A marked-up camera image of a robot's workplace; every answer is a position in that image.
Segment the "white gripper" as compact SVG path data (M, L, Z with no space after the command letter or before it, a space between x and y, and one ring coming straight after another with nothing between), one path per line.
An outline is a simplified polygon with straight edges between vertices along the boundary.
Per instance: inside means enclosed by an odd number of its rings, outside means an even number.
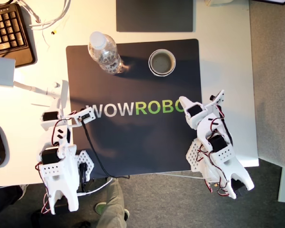
M179 97L182 108L189 108L189 112L185 112L186 122L191 129L197 130L200 118L203 119L214 111L220 111L219 106L215 103L203 105L202 103L192 102L185 96Z
M47 95L52 98L49 111L44 112L40 118L40 125L44 130L56 126L66 125L64 119L64 108L67 104L69 83L66 80L54 82L47 91Z

